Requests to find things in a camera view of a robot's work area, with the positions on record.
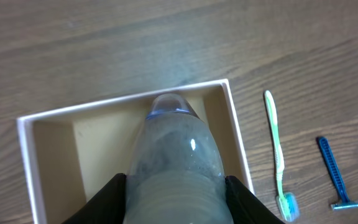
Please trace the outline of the clear foam soap pump bottle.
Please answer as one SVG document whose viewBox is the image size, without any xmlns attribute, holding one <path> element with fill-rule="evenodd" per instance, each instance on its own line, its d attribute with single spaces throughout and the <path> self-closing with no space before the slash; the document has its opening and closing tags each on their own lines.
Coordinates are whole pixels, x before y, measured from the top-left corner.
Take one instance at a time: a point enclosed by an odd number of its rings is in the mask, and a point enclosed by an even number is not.
<svg viewBox="0 0 358 224">
<path fill-rule="evenodd" d="M 211 131 L 182 96 L 158 96 L 127 173 L 124 223 L 232 222 Z"/>
</svg>

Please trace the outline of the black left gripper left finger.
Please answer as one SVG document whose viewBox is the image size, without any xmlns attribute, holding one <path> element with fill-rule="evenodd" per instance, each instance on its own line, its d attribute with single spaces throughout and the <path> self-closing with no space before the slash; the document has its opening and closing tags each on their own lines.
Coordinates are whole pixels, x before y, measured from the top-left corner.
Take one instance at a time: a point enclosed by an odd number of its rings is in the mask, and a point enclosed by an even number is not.
<svg viewBox="0 0 358 224">
<path fill-rule="evenodd" d="M 119 173 L 63 224 L 123 224 L 125 212 L 126 175 Z"/>
</svg>

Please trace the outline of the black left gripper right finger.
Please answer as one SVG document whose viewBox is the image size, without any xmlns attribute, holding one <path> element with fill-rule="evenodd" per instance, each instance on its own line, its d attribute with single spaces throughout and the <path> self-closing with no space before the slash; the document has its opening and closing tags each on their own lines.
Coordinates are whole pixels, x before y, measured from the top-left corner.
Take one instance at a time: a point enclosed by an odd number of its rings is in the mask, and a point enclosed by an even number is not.
<svg viewBox="0 0 358 224">
<path fill-rule="evenodd" d="M 237 177 L 225 177 L 226 203 L 235 224 L 283 224 Z"/>
</svg>

